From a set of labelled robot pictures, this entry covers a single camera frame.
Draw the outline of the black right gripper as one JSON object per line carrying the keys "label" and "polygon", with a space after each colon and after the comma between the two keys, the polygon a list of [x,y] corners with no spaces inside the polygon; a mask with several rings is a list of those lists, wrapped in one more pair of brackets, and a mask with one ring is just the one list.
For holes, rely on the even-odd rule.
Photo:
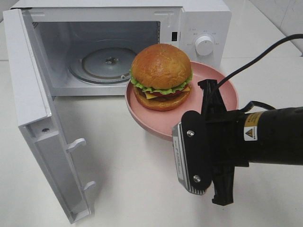
{"label": "black right gripper", "polygon": [[240,154],[238,142],[243,139],[238,129],[241,110],[227,111],[217,80],[205,79],[198,82],[203,91],[201,117],[204,126],[202,144],[201,179],[214,183],[212,203],[233,203],[235,166],[248,167],[246,158]]}

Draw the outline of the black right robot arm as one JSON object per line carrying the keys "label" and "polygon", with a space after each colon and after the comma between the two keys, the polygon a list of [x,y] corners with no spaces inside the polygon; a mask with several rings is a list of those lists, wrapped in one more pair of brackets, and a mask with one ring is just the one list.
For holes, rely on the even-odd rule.
{"label": "black right robot arm", "polygon": [[240,110],[227,111],[216,80],[202,80],[198,85],[203,90],[201,115],[206,120],[214,204],[233,203],[237,166],[302,165],[302,107],[275,109],[263,102],[250,101]]}

